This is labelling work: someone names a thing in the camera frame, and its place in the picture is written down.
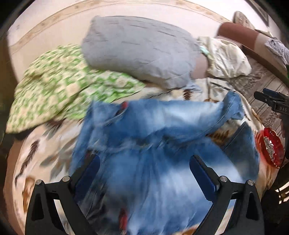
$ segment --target wall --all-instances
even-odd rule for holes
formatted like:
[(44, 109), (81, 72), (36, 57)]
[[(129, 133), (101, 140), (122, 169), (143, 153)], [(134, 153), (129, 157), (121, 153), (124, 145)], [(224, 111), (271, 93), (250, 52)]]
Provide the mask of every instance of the wall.
[[(221, 23), (243, 12), (258, 29), (268, 31), (245, 0), (35, 0), (8, 31), (16, 78), (20, 81), (39, 55), (68, 43), (80, 44), (93, 16), (130, 15), (161, 20), (189, 31), (193, 37), (214, 37)], [(274, 36), (280, 31), (271, 19)]]
[[(9, 45), (15, 44), (21, 37), (23, 37), (30, 29), (36, 26), (38, 23), (49, 17), (50, 15), (60, 11), (75, 3), (84, 0), (35, 0), (26, 11), (20, 15), (15, 23), (9, 29)], [(245, 0), (189, 0), (193, 3), (199, 4), (217, 14), (227, 18), (233, 19), (235, 11), (243, 12), (255, 28), (268, 31), (266, 25), (253, 10), (253, 8)], [(276, 37), (280, 36), (280, 30), (269, 18), (269, 30)]]

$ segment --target red glass bowl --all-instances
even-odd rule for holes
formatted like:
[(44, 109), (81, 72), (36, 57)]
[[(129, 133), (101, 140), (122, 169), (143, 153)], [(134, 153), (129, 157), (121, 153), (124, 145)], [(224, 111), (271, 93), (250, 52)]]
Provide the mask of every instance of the red glass bowl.
[(281, 168), (284, 159), (284, 148), (274, 130), (266, 127), (260, 131), (256, 136), (256, 145), (270, 165)]

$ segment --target black clamp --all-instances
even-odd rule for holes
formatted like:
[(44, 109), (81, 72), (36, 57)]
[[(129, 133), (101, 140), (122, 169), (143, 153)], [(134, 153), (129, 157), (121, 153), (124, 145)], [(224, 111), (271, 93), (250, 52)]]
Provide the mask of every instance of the black clamp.
[[(289, 130), (289, 97), (281, 92), (263, 89), (263, 93), (256, 91), (254, 92), (254, 98), (262, 101), (271, 107), (272, 111), (280, 113), (281, 118), (286, 120), (283, 122), (284, 128)], [(285, 157), (289, 159), (289, 131), (285, 133)]]
[[(89, 179), (86, 169), (93, 167), (97, 173), (100, 166), (97, 155), (88, 154), (82, 167), (65, 176), (57, 183), (45, 184), (37, 180), (26, 217), (25, 235), (65, 235), (54, 200), (60, 200), (63, 211), (75, 235), (96, 235), (85, 216), (75, 203), (75, 188), (80, 178)], [(236, 203), (224, 235), (263, 235), (264, 222), (261, 203), (252, 180), (246, 183), (231, 182), (218, 176), (207, 167), (199, 156), (190, 160), (190, 169), (207, 200), (213, 205), (194, 235), (214, 235), (228, 208), (230, 200)]]

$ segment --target brown sofa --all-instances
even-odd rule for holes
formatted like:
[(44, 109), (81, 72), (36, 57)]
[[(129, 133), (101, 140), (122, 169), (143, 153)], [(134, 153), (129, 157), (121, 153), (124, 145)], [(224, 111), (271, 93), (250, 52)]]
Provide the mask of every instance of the brown sofa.
[(269, 37), (245, 26), (231, 22), (223, 23), (217, 35), (222, 36), (223, 39), (228, 38), (240, 43), (242, 45), (241, 49), (246, 55), (255, 59), (289, 87), (286, 67), (279, 64), (264, 45), (265, 42), (270, 39)]

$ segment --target green patterned blanket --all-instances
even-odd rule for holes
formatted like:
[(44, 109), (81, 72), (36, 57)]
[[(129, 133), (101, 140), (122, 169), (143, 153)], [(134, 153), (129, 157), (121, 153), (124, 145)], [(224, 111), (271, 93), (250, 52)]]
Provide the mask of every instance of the green patterned blanket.
[(131, 76), (89, 67), (79, 45), (59, 46), (38, 57), (15, 89), (7, 133), (51, 119), (82, 119), (92, 100), (112, 102), (145, 85)]

